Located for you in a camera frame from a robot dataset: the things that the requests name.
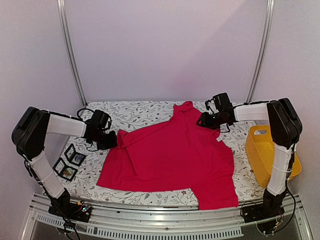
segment red shirt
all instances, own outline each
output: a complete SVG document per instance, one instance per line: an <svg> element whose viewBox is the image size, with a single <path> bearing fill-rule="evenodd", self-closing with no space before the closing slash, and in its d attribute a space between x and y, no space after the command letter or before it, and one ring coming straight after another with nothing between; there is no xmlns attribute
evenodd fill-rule
<svg viewBox="0 0 320 240"><path fill-rule="evenodd" d="M97 185L131 192L191 188L200 210L237 207L232 150L217 141L218 131L196 125L200 115L187 101L173 106L169 121L119 130Z"/></svg>

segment black picture frame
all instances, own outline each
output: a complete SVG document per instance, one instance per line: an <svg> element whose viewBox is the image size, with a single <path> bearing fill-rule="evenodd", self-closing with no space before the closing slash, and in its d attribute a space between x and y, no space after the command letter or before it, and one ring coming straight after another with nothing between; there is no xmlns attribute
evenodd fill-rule
<svg viewBox="0 0 320 240"><path fill-rule="evenodd" d="M79 167L86 158L86 155L76 151L73 143L65 150L64 156L69 163L76 165L77 167Z"/></svg>
<svg viewBox="0 0 320 240"><path fill-rule="evenodd" d="M61 157L59 157L59 159L53 165L53 170L56 172L56 174L59 175L59 177L65 179L67 181L70 181L70 182L74 179L74 177L76 176L77 171L78 171L76 168L67 165Z"/></svg>

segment yellow bin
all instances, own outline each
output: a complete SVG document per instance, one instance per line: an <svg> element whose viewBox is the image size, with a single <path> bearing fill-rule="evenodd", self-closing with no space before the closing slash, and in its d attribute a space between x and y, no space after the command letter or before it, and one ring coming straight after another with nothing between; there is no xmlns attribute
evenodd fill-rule
<svg viewBox="0 0 320 240"><path fill-rule="evenodd" d="M266 188L271 177L275 156L275 143L271 138L270 126L252 126L246 139L245 150L258 184ZM301 169L301 163L295 154L289 180L301 173Z"/></svg>

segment vent grille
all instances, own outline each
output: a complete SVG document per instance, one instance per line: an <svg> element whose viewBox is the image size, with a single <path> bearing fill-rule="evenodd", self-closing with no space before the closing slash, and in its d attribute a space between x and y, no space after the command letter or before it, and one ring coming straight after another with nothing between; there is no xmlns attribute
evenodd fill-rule
<svg viewBox="0 0 320 240"><path fill-rule="evenodd" d="M48 216L42 213L38 213L36 219L39 222L54 227L62 228L64 225L63 220L55 216ZM243 236L240 227L233 227L225 230L207 231L203 233L136 233L111 230L99 226L87 226L86 232L78 232L112 240L223 240Z"/></svg>

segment metal pole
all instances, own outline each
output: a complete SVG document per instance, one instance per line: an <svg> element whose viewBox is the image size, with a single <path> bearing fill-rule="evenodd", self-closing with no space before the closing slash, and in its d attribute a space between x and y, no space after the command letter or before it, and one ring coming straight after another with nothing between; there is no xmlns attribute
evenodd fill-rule
<svg viewBox="0 0 320 240"><path fill-rule="evenodd" d="M76 60L75 60L75 56L74 56L74 51L73 51L72 44L71 44L70 33L69 33L68 22L67 22L67 14L66 14L66 8L65 8L65 1L64 0L57 0L57 5L58 5L58 11L59 11L59 16L60 16L60 23L61 23L62 34L63 34L63 38L64 38L64 43L65 43L65 48L66 48L66 52L68 55L75 87L78 92L81 104L83 106L86 106L88 103L86 100L83 86L80 81L78 68L77 68Z"/></svg>
<svg viewBox="0 0 320 240"><path fill-rule="evenodd" d="M258 59L255 65L254 69L254 74L252 78L252 82L250 85L249 93L246 98L246 103L250 103L254 97L255 90L257 88L257 83L259 80L261 68L262 68L262 63L264 61L266 49L267 49L267 43L269 39L269 33L271 29L271 23L272 23L272 17L274 14L274 5L275 1L274 0L268 0L267 5L266 5L266 13L265 13L265 21L264 21L264 27L263 27L263 34L262 34L262 40L261 40L261 45L259 49L259 55Z"/></svg>

